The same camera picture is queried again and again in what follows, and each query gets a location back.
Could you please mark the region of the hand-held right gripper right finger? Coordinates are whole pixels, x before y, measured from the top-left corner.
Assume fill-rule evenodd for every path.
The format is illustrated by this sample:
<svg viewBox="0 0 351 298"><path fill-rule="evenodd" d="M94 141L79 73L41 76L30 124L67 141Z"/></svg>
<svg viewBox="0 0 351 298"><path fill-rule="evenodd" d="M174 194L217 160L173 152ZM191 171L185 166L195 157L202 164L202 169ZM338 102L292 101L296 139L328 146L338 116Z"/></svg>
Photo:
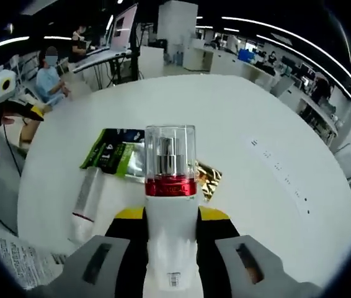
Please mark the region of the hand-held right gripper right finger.
<svg viewBox="0 0 351 298"><path fill-rule="evenodd" d="M204 297L319 297L321 288L288 275L275 253L240 235L230 217L200 207L197 265Z"/></svg>

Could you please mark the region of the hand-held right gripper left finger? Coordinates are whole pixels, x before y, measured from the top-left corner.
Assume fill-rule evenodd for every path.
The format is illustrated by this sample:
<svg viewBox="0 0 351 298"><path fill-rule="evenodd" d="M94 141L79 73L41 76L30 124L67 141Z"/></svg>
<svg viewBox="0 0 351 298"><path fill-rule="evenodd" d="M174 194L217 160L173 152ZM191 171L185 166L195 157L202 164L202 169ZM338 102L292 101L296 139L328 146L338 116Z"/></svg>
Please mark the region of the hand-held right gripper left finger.
<svg viewBox="0 0 351 298"><path fill-rule="evenodd" d="M120 211L104 236L68 256L48 285L51 297L142 297L148 264L148 221L143 207Z"/></svg>

